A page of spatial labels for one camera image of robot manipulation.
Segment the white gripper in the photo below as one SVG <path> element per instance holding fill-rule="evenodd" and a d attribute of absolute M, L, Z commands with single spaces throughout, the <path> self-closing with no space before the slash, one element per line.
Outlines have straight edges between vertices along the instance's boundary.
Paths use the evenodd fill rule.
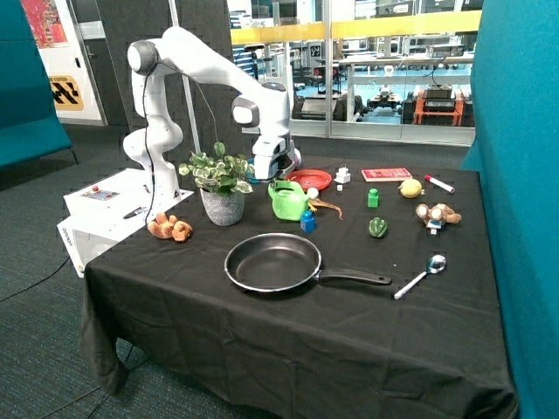
<path fill-rule="evenodd" d="M 257 180 L 284 178 L 295 170 L 295 146 L 290 134 L 261 134 L 252 146 Z"/>

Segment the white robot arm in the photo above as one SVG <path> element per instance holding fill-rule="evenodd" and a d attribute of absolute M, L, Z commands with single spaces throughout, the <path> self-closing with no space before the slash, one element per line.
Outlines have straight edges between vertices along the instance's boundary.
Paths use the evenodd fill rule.
<path fill-rule="evenodd" d="M 178 80 L 186 77 L 238 92 L 231 105 L 234 120 L 259 130 L 252 146 L 256 179 L 282 177 L 300 166 L 300 153 L 291 138 L 290 94 L 282 84 L 257 81 L 180 26 L 168 28 L 159 38 L 133 42 L 128 47 L 128 64 L 134 108 L 145 125 L 126 136 L 123 147 L 142 166 L 138 181 L 151 188 L 156 201 L 179 194 L 175 166 L 163 156 L 183 141 L 183 130 L 168 109 L 168 99 L 179 94 L 167 92 L 167 80 L 175 89 L 182 88 Z"/>

